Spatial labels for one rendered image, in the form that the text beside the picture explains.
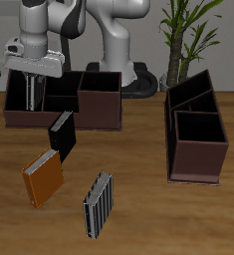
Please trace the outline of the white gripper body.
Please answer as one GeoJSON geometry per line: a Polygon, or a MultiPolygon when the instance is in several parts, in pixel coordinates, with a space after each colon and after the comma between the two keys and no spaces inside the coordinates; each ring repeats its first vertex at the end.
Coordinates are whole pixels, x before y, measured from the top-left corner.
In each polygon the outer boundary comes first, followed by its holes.
{"type": "Polygon", "coordinates": [[[60,52],[51,50],[39,60],[24,58],[9,51],[4,53],[4,66],[6,68],[26,73],[61,78],[64,72],[64,64],[65,56],[60,52]]]}

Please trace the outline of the grey striped book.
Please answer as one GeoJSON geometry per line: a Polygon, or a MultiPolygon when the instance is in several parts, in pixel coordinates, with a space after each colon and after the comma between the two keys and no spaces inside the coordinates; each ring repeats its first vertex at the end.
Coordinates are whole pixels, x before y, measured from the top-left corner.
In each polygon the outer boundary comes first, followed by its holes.
{"type": "Polygon", "coordinates": [[[27,72],[23,75],[26,80],[26,110],[33,112],[43,99],[45,77],[27,72]]]}
{"type": "Polygon", "coordinates": [[[83,201],[86,234],[97,239],[114,206],[113,176],[100,172],[83,201]]]}

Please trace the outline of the dark brown desk caddy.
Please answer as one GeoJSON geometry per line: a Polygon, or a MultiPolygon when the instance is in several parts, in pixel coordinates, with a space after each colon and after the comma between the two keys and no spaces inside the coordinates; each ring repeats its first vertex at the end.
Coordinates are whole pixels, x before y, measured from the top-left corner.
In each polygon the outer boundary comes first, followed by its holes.
{"type": "Polygon", "coordinates": [[[43,99],[26,110],[26,81],[10,71],[3,114],[7,128],[48,128],[63,112],[71,111],[76,129],[120,130],[121,73],[67,71],[62,78],[46,77],[43,99]]]}
{"type": "Polygon", "coordinates": [[[167,180],[217,185],[229,147],[207,70],[167,90],[167,180]]]}

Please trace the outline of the black book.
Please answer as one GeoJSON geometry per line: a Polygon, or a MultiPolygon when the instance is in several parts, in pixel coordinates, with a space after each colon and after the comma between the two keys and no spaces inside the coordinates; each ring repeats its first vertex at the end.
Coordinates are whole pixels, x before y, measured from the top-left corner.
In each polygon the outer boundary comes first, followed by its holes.
{"type": "Polygon", "coordinates": [[[64,111],[48,128],[51,148],[60,154],[64,161],[76,144],[74,116],[72,112],[64,111]]]}

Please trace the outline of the orange book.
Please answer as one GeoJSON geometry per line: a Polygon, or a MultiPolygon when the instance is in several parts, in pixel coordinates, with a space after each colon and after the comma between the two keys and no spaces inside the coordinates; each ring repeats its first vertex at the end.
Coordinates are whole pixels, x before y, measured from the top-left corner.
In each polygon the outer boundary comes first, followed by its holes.
{"type": "Polygon", "coordinates": [[[22,169],[31,204],[39,208],[64,183],[60,154],[51,147],[22,169]]]}

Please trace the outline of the green pot plant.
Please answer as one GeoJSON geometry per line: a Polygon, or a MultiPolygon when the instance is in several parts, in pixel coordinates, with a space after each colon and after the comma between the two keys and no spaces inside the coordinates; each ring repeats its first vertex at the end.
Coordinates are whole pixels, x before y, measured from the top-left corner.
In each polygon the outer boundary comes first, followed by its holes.
{"type": "Polygon", "coordinates": [[[170,12],[162,9],[166,18],[158,26],[167,39],[165,44],[170,49],[165,84],[168,88],[187,79],[190,63],[193,60],[202,60],[200,53],[203,50],[219,44],[219,41],[213,41],[217,28],[202,38],[207,21],[197,27],[193,27],[193,24],[223,0],[211,0],[208,3],[201,0],[193,10],[188,8],[190,0],[169,1],[170,12]]]}

